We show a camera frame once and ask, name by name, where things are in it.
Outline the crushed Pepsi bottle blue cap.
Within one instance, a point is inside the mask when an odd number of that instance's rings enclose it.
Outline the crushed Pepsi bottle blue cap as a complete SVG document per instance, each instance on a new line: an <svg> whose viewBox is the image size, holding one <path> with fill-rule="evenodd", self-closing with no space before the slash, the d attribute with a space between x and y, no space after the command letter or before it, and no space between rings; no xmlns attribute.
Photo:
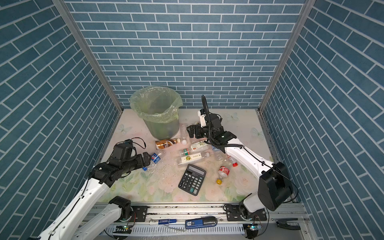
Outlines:
<svg viewBox="0 0 384 240"><path fill-rule="evenodd" d="M164 152L158 151L152 154L150 165L147 167L143 167L143 170L148 173L153 173L156 170L156 165L158 162L160 162L162 155Z"/></svg>

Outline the brown coffee bottle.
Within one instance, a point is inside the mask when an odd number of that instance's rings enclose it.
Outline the brown coffee bottle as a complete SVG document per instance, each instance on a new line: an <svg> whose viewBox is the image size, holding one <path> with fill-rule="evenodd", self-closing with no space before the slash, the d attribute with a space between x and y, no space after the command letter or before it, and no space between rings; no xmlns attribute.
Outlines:
<svg viewBox="0 0 384 240"><path fill-rule="evenodd" d="M169 147L172 147L181 142L180 138L175 139L164 139L155 141L157 150L163 150Z"/></svg>

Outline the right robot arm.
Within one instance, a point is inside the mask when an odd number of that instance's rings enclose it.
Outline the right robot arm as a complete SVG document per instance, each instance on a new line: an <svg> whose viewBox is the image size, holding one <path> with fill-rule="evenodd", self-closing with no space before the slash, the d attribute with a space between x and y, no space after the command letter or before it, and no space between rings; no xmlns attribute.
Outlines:
<svg viewBox="0 0 384 240"><path fill-rule="evenodd" d="M283 163L275 164L246 147L237 136L224 130L221 125L222 118L218 114L201 109L198 116L200 122L187 127L189 137L206 138L209 145L235 158L259 179L257 191L240 203L243 216L247 218L261 209L275 211L294 193L288 169Z"/></svg>

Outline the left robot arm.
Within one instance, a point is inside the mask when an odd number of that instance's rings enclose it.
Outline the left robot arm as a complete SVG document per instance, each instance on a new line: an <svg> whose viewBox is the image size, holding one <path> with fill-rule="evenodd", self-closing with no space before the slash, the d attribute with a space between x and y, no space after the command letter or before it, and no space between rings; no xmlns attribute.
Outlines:
<svg viewBox="0 0 384 240"><path fill-rule="evenodd" d="M112 223L135 218L131 201L114 197L99 214L85 224L82 223L93 206L117 180L151 164L151 155L147 152L139 154L136 146L132 140L116 144L109 159L91 169L74 199L37 239L93 240Z"/></svg>

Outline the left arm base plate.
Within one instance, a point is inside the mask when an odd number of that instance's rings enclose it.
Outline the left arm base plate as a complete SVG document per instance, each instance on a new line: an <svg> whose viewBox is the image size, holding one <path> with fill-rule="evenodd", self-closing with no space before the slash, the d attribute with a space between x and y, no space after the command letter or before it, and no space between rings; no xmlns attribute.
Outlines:
<svg viewBox="0 0 384 240"><path fill-rule="evenodd" d="M120 222L144 222L147 217L148 206L130 206L124 207L122 210Z"/></svg>

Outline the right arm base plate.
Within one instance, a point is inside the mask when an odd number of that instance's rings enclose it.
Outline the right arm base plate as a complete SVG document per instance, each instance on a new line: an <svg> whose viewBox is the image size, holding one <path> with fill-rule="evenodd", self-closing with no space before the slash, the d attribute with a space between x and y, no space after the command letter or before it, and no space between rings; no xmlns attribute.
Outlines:
<svg viewBox="0 0 384 240"><path fill-rule="evenodd" d="M267 214L265 209L257 210L254 213L249 212L244 205L224 204L223 210L226 212L229 222L239 221L266 221Z"/></svg>

